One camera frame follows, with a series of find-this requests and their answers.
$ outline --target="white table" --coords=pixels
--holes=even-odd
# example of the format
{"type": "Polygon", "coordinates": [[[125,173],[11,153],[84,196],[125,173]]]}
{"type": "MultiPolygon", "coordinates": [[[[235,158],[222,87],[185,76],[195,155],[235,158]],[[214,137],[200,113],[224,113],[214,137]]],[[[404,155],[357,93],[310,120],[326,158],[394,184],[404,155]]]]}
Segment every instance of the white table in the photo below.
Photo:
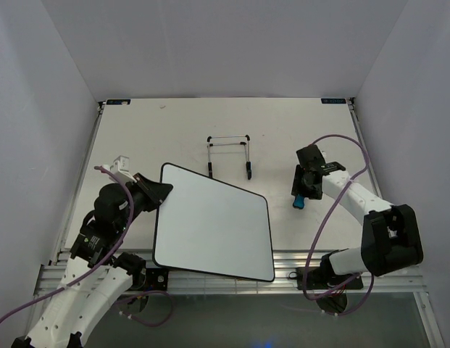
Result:
{"type": "MultiPolygon", "coordinates": [[[[212,149],[214,178],[261,194],[270,210],[274,250],[309,249],[333,200],[308,201],[292,208],[291,187],[296,150],[316,138],[340,133],[357,138],[347,104],[321,104],[320,99],[131,99],[129,105],[106,105],[67,227],[69,249],[99,189],[109,183],[94,165],[110,164],[119,155],[130,158],[130,172],[158,181],[165,162],[207,174],[207,137],[249,134],[252,179],[246,178],[242,147],[212,149]]],[[[353,174],[364,166],[358,148],[343,139],[319,143],[328,160],[353,174]]],[[[372,190],[368,174],[358,181],[372,190]]],[[[155,213],[142,213],[132,224],[123,249],[152,249],[155,213]]],[[[342,207],[331,217],[318,250],[358,247],[362,229],[342,207]]]]}

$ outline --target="gray wall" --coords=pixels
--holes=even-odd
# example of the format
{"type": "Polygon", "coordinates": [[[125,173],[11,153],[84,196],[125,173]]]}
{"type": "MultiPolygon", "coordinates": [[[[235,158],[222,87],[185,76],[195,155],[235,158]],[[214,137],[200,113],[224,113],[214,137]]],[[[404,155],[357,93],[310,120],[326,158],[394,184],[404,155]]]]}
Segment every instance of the gray wall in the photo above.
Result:
{"type": "MultiPolygon", "coordinates": [[[[39,0],[0,0],[0,316],[31,299],[97,104],[39,0]]],[[[0,327],[0,347],[27,313],[0,327]]]]}
{"type": "Polygon", "coordinates": [[[450,1],[408,2],[357,101],[384,196],[417,212],[422,270],[450,347],[450,1]]]}
{"type": "Polygon", "coordinates": [[[95,98],[355,96],[406,0],[43,0],[95,98]]]}

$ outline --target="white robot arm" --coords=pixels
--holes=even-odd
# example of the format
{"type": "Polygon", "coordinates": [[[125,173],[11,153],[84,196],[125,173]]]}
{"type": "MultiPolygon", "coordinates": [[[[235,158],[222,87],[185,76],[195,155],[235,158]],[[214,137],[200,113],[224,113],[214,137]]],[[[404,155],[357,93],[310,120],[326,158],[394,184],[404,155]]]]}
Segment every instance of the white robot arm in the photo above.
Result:
{"type": "MultiPolygon", "coordinates": [[[[351,180],[338,162],[326,163],[316,145],[297,151],[292,194],[293,206],[302,209],[304,198],[321,199],[323,193],[337,199],[351,180]]],[[[374,276],[422,262],[423,253],[414,211],[395,206],[352,182],[340,202],[362,225],[362,245],[325,255],[319,268],[309,272],[317,282],[338,283],[344,275],[370,272],[374,276]]]]}
{"type": "MultiPolygon", "coordinates": [[[[151,212],[163,203],[173,186],[155,183],[141,174],[132,176],[128,171],[128,158],[118,157],[111,172],[130,192],[135,219],[141,212],[151,212]]],[[[129,215],[126,193],[118,183],[104,186],[94,202],[94,210],[83,221],[80,233],[70,250],[67,268],[59,284],[64,291],[54,295],[46,310],[27,336],[15,339],[12,348],[81,348],[92,330],[125,291],[140,283],[140,274],[146,261],[134,254],[123,252],[110,257],[104,267],[73,286],[67,284],[95,267],[120,240],[129,215]],[[101,272],[104,280],[93,290],[101,272]]]]}

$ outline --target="black label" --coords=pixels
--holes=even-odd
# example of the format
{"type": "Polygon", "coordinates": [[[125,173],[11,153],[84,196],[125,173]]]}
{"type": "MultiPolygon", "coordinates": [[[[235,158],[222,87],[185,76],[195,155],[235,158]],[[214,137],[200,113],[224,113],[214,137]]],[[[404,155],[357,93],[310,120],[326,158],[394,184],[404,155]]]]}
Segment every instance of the black label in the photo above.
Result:
{"type": "Polygon", "coordinates": [[[347,104],[344,98],[321,98],[321,104],[347,104]]]}
{"type": "Polygon", "coordinates": [[[131,99],[107,99],[107,105],[130,105],[131,99]]]}

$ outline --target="purple cable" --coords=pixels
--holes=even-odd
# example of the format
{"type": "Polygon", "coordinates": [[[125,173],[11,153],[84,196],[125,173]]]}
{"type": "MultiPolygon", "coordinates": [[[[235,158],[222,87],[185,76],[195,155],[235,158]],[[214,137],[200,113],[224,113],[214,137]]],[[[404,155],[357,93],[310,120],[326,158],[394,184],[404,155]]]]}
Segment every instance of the purple cable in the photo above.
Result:
{"type": "Polygon", "coordinates": [[[123,315],[126,315],[127,317],[131,318],[131,320],[137,321],[138,323],[144,325],[144,326],[148,326],[149,328],[156,328],[157,326],[161,326],[162,324],[165,324],[173,315],[173,311],[175,310],[175,300],[173,299],[173,297],[168,294],[165,291],[161,291],[161,290],[150,290],[150,291],[145,291],[145,292],[141,292],[140,294],[128,297],[126,299],[121,299],[120,301],[116,301],[115,305],[121,305],[123,303],[127,303],[129,301],[131,301],[132,299],[137,299],[140,296],[146,296],[146,295],[150,295],[150,294],[161,294],[161,295],[165,295],[166,297],[168,297],[168,299],[170,300],[170,311],[168,312],[167,316],[162,319],[161,321],[159,321],[158,323],[149,323],[143,319],[140,319],[134,315],[131,315],[128,312],[125,312],[123,310],[119,310],[123,315]]]}
{"type": "MultiPolygon", "coordinates": [[[[342,191],[340,192],[340,194],[334,201],[331,208],[328,210],[328,213],[326,214],[325,218],[321,222],[321,225],[318,228],[317,233],[315,234],[312,246],[310,247],[309,253],[307,255],[307,261],[305,262],[304,274],[303,274],[303,279],[302,279],[302,291],[304,292],[305,298],[307,298],[310,301],[316,301],[318,299],[322,299],[323,297],[329,296],[334,291],[342,288],[344,285],[350,283],[357,276],[359,276],[359,274],[354,274],[354,275],[350,276],[347,280],[343,281],[342,283],[338,284],[337,286],[334,286],[333,288],[331,288],[319,295],[310,296],[307,293],[307,276],[308,276],[308,272],[309,272],[309,265],[310,265],[310,261],[312,260],[312,256],[313,256],[315,247],[317,246],[318,240],[320,239],[321,233],[322,233],[323,229],[325,228],[325,225],[328,222],[330,216],[333,214],[334,209],[338,206],[338,204],[342,200],[343,195],[347,192],[347,190],[349,190],[349,187],[352,184],[352,181],[354,179],[358,178],[359,175],[366,172],[368,169],[368,166],[370,164],[370,158],[368,157],[368,153],[363,148],[363,146],[358,141],[356,141],[348,136],[343,136],[341,134],[328,134],[326,136],[322,136],[321,138],[318,138],[317,140],[313,141],[312,145],[315,145],[318,141],[321,141],[326,138],[343,138],[343,139],[349,140],[349,141],[353,142],[354,144],[356,144],[362,150],[365,166],[363,169],[359,170],[358,172],[356,172],[355,174],[352,175],[352,177],[350,178],[350,181],[347,182],[347,184],[344,186],[344,188],[342,189],[342,191]]],[[[339,315],[347,315],[347,314],[354,312],[358,308],[360,308],[364,304],[364,302],[367,300],[368,296],[370,295],[373,284],[374,284],[374,276],[371,275],[371,284],[370,284],[370,287],[369,287],[368,291],[366,292],[365,296],[363,297],[363,299],[357,305],[353,306],[351,309],[349,309],[339,315]]]]}
{"type": "MultiPolygon", "coordinates": [[[[128,197],[128,202],[130,204],[130,214],[128,215],[128,221],[126,223],[126,227],[125,230],[122,232],[122,235],[120,236],[120,239],[118,240],[118,242],[114,245],[114,247],[112,249],[110,249],[110,251],[107,253],[106,256],[104,256],[102,258],[101,261],[99,261],[98,263],[96,263],[94,265],[93,268],[91,268],[88,272],[86,272],[85,274],[83,274],[82,276],[76,278],[74,281],[71,281],[69,283],[67,283],[67,286],[73,286],[76,283],[78,283],[79,281],[82,281],[84,278],[88,277],[89,275],[93,274],[94,272],[96,272],[96,270],[101,267],[106,261],[109,260],[109,258],[120,248],[120,246],[123,243],[123,239],[126,236],[126,233],[128,232],[128,229],[131,225],[131,223],[133,222],[133,213],[134,213],[134,201],[133,201],[133,197],[131,196],[130,191],[128,190],[128,188],[125,186],[125,184],[120,181],[119,178],[117,178],[115,175],[113,175],[111,172],[109,172],[108,170],[104,169],[103,167],[100,166],[96,166],[94,167],[94,169],[101,171],[102,173],[107,174],[108,176],[110,176],[112,179],[114,179],[118,184],[120,184],[123,188],[123,190],[125,191],[127,197],[128,197]]],[[[39,303],[41,301],[44,301],[45,299],[48,299],[49,297],[53,297],[54,295],[60,294],[61,292],[63,292],[65,290],[65,288],[58,288],[54,291],[51,291],[49,294],[46,294],[42,297],[39,297],[37,299],[34,299],[33,301],[29,301],[25,304],[22,304],[21,306],[15,308],[14,310],[11,310],[10,312],[4,314],[2,317],[0,317],[0,325],[8,318],[13,316],[15,313],[24,310],[25,308],[29,307],[29,306],[33,306],[36,303],[39,303]]]]}

